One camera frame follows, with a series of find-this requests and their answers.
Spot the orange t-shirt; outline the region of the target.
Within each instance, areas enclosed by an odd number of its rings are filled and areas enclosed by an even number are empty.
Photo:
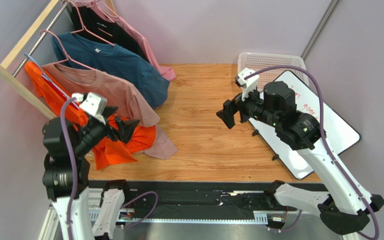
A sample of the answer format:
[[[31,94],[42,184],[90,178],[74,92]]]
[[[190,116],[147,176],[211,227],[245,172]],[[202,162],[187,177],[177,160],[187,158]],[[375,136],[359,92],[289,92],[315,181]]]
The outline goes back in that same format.
[[[109,106],[117,107],[116,113],[107,117],[109,126],[114,130],[119,130],[121,122],[139,120],[128,141],[121,136],[108,136],[93,147],[97,170],[134,163],[133,154],[153,147],[160,118],[139,90],[127,80],[101,70],[80,70],[52,63],[39,66],[32,61],[25,64],[24,70],[37,95],[57,116],[61,115],[63,104],[73,93],[93,92],[105,97]]]

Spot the light blue wire hanger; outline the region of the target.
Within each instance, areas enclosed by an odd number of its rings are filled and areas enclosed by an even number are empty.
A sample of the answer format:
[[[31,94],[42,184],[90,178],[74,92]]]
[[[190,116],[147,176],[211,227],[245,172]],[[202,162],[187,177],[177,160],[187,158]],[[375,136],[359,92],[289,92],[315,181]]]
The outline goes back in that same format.
[[[70,95],[68,95],[62,88],[60,88],[45,72],[45,70],[38,64],[38,62],[29,54],[29,53],[24,53],[24,55],[35,65],[40,69],[41,71],[41,77],[49,82],[50,85],[52,85],[57,91],[64,96],[66,100],[69,100],[71,98]]]

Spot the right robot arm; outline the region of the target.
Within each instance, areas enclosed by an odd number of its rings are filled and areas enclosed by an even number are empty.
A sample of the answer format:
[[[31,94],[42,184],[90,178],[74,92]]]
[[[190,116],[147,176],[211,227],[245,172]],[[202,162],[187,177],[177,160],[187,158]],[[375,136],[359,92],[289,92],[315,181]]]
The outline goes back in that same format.
[[[317,192],[276,180],[264,191],[271,207],[311,213],[338,235],[362,233],[369,222],[376,220],[375,212],[383,207],[383,197],[369,193],[347,173],[330,149],[319,121],[298,111],[295,92],[286,83],[274,81],[262,92],[240,93],[226,100],[216,115],[232,128],[235,114],[240,115],[241,122],[254,119],[273,127],[276,136],[305,159],[326,187],[325,192]]]

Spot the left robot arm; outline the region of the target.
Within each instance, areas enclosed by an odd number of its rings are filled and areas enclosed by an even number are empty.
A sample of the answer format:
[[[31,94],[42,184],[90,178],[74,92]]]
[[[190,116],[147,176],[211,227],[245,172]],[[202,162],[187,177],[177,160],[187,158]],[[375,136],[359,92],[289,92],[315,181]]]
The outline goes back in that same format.
[[[108,118],[116,107],[107,106],[103,110],[103,122],[90,116],[86,125],[80,126],[66,119],[65,110],[63,107],[60,116],[42,128],[43,145],[47,149],[42,183],[57,213],[65,240],[111,240],[120,208],[130,189],[125,180],[108,181],[101,193],[100,212],[92,221],[90,164],[85,156],[105,138],[129,142],[140,121],[115,117],[116,126],[113,127]]]

